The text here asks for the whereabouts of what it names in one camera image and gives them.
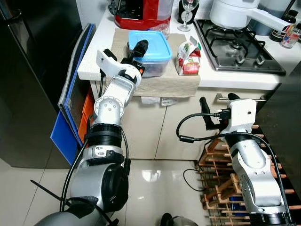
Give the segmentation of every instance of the blue plastic container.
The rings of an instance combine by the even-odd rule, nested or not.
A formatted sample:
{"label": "blue plastic container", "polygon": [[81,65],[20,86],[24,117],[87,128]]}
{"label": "blue plastic container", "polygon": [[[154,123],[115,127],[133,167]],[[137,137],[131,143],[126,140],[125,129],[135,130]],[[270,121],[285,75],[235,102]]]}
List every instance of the blue plastic container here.
{"label": "blue plastic container", "polygon": [[148,49],[144,57],[134,60],[145,67],[143,77],[159,77],[163,75],[173,53],[162,32],[131,31],[128,35],[129,48],[134,49],[137,42],[144,39],[149,42]]}

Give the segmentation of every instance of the beige cloth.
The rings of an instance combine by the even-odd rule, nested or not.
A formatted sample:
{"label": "beige cloth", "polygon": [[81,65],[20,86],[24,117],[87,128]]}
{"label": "beige cloth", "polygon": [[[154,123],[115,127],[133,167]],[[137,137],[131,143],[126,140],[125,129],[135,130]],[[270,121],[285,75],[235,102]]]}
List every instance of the beige cloth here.
{"label": "beige cloth", "polygon": [[[116,28],[111,51],[120,62],[128,55],[129,30]],[[186,41],[185,35],[170,34],[168,43],[173,52],[173,58],[168,62],[165,73],[160,77],[142,78],[134,96],[142,97],[191,97],[195,96],[199,76],[179,76],[174,61],[178,47]]]}

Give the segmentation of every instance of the kitchen counter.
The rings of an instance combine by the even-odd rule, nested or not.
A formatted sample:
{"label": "kitchen counter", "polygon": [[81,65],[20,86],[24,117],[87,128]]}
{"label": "kitchen counter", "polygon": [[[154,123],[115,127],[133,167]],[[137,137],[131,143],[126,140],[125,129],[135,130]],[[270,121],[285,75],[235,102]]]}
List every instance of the kitchen counter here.
{"label": "kitchen counter", "polygon": [[[188,25],[189,32],[181,32],[177,29],[179,23],[176,20],[177,8],[173,8],[170,22],[171,33],[185,34],[188,40],[193,36],[199,41],[199,37],[194,25]],[[114,23],[114,17],[106,9],[104,16],[97,27],[95,35],[82,59],[78,68],[78,74],[89,80],[100,80],[99,67],[96,64],[96,53],[98,49],[110,49],[112,46],[115,28],[118,26]],[[297,43],[292,49],[285,49],[279,43],[271,41],[266,36],[256,36],[257,40],[266,42],[266,50],[284,67],[287,74],[295,68],[301,61],[301,44]],[[214,88],[234,88],[234,89],[260,89],[274,90],[281,82],[281,76],[263,73],[238,73],[238,72],[217,72],[215,71],[204,50],[201,51],[201,68],[199,75],[201,77],[200,87]]]}

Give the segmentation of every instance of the cabinet handle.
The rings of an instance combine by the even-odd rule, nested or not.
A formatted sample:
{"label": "cabinet handle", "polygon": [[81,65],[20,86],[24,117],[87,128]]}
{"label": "cabinet handle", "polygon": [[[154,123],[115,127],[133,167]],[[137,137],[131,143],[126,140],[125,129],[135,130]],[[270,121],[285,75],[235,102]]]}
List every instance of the cabinet handle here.
{"label": "cabinet handle", "polygon": [[[216,94],[216,99],[229,101],[229,98],[223,97],[221,93]],[[266,102],[267,101],[264,98],[264,96],[261,96],[260,99],[252,99],[252,100],[257,101],[257,102]]]}

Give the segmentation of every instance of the black cable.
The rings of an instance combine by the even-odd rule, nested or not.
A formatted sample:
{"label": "black cable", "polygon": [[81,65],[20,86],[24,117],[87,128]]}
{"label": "black cable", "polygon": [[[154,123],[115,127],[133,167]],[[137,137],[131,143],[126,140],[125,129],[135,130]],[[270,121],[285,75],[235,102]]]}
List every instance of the black cable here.
{"label": "black cable", "polygon": [[183,172],[183,178],[184,178],[185,182],[187,183],[187,185],[188,185],[192,190],[195,190],[196,192],[203,192],[203,191],[205,191],[205,190],[206,190],[205,188],[202,189],[202,190],[198,190],[198,189],[193,188],[193,187],[187,182],[187,180],[186,180],[186,178],[185,178],[185,173],[186,173],[187,171],[196,171],[196,172],[199,172],[199,170],[197,170],[197,169],[186,169],[186,170]]}
{"label": "black cable", "polygon": [[[181,125],[189,118],[192,118],[192,117],[195,117],[193,115],[198,115],[198,116],[203,116],[203,113],[199,113],[199,114],[192,114],[192,115],[189,115],[187,117],[185,117],[184,119],[182,119],[177,127],[177,130],[176,130],[176,134],[177,136],[179,137],[180,141],[183,139],[183,138],[187,138],[185,136],[182,136],[179,134],[179,130],[180,130],[180,127]],[[215,135],[215,136],[209,136],[209,137],[201,137],[201,138],[194,138],[194,137],[188,137],[190,141],[192,141],[192,143],[194,141],[202,141],[202,140],[210,140],[210,139],[216,139],[216,138],[220,138],[220,137],[230,137],[230,136],[237,136],[237,135],[241,135],[241,136],[250,136],[250,137],[254,137],[258,140],[260,140],[262,143],[264,143],[266,145],[266,147],[268,148],[269,152],[270,152],[270,155],[272,157],[272,161],[275,165],[275,171],[276,171],[276,174],[277,174],[277,177],[278,177],[278,183],[279,183],[279,187],[280,187],[280,192],[281,192],[281,195],[282,195],[282,198],[283,198],[283,202],[284,202],[284,206],[286,208],[286,212],[288,214],[288,217],[289,217],[289,220],[290,220],[290,223],[292,224],[293,223],[293,220],[292,220],[292,215],[290,213],[290,210],[289,210],[289,206],[287,204],[287,200],[286,200],[286,196],[285,196],[285,190],[284,190],[284,187],[283,187],[283,183],[282,183],[282,179],[281,179],[281,175],[280,175],[280,172],[279,172],[279,168],[278,168],[278,163],[276,161],[276,158],[275,158],[275,154],[273,152],[273,150],[271,149],[271,147],[269,146],[269,144],[264,140],[262,139],[261,137],[257,136],[257,135],[254,135],[252,133],[241,133],[241,132],[233,132],[233,133],[225,133],[225,134],[219,134],[219,135]]]}
{"label": "black cable", "polygon": [[124,130],[122,129],[122,127],[120,127],[120,128],[121,128],[121,133],[122,133],[122,137],[123,137],[124,143],[125,143],[125,145],[126,145],[126,159],[128,159],[129,156],[128,156],[127,137],[126,137],[126,134],[124,133]]}
{"label": "black cable", "polygon": [[206,145],[208,145],[208,144],[211,143],[212,141],[213,141],[213,140],[211,139],[211,140],[209,140],[208,142],[206,142],[206,143],[204,144],[203,152],[202,152],[200,158],[198,159],[198,162],[201,161],[201,158],[203,157],[203,154],[205,153]]}
{"label": "black cable", "polygon": [[186,116],[185,118],[183,118],[180,122],[179,122],[179,124],[178,124],[178,126],[177,126],[177,130],[176,130],[176,133],[177,133],[177,136],[179,137],[179,130],[180,130],[180,127],[182,126],[182,124],[186,121],[186,120],[188,120],[188,119],[190,119],[190,118],[193,118],[193,117],[197,117],[197,116],[212,116],[212,117],[215,117],[215,116],[217,116],[218,114],[212,114],[212,113],[196,113],[196,114],[190,114],[190,115],[188,115],[188,116]]}
{"label": "black cable", "polygon": [[73,164],[71,165],[69,171],[68,171],[68,174],[66,176],[66,179],[65,179],[65,182],[64,182],[64,186],[63,186],[63,191],[62,191],[62,200],[60,201],[60,212],[64,211],[64,208],[65,208],[65,203],[63,202],[63,200],[66,199],[66,195],[67,195],[67,189],[68,189],[68,185],[69,185],[69,182],[70,182],[70,179],[71,179],[71,175],[75,169],[75,166],[77,164],[77,162],[79,161],[79,158],[80,156],[82,155],[85,147],[87,146],[87,143],[88,143],[88,140],[86,139],[79,154],[77,155],[76,159],[74,160]]}
{"label": "black cable", "polygon": [[99,95],[98,97],[101,97],[103,94],[103,79],[105,78],[105,75],[101,75],[101,79],[100,79],[100,89],[99,89]]}

